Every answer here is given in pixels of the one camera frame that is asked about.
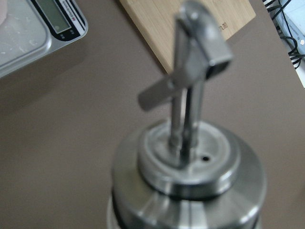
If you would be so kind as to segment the bamboo cutting board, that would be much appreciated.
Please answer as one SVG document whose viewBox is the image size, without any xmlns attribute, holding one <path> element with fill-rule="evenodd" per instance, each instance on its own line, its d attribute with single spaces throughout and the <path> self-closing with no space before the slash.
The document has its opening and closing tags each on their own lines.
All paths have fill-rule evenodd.
<svg viewBox="0 0 305 229">
<path fill-rule="evenodd" d="M 167 73 L 173 70 L 174 17 L 181 0 L 122 0 L 121 5 Z M 248 0 L 200 1 L 215 17 L 227 40 L 255 18 Z"/>
</svg>

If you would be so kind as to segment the clear glass sauce bottle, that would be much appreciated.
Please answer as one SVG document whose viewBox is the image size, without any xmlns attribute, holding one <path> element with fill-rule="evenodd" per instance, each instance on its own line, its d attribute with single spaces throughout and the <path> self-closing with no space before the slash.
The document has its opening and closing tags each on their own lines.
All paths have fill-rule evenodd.
<svg viewBox="0 0 305 229">
<path fill-rule="evenodd" d="M 174 69 L 138 96 L 149 111 L 170 101 L 170 120 L 128 135 L 112 166 L 109 229 L 260 229 L 266 175 L 231 131 L 200 119 L 205 81 L 232 52 L 196 0 L 175 16 Z"/>
</svg>

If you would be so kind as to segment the silver digital kitchen scale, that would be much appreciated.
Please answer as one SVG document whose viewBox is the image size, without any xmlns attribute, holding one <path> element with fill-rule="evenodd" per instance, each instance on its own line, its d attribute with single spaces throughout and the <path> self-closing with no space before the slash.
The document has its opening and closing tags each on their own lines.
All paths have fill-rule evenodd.
<svg viewBox="0 0 305 229">
<path fill-rule="evenodd" d="M 74 0 L 2 0 L 0 76 L 81 39 L 87 31 Z"/>
</svg>

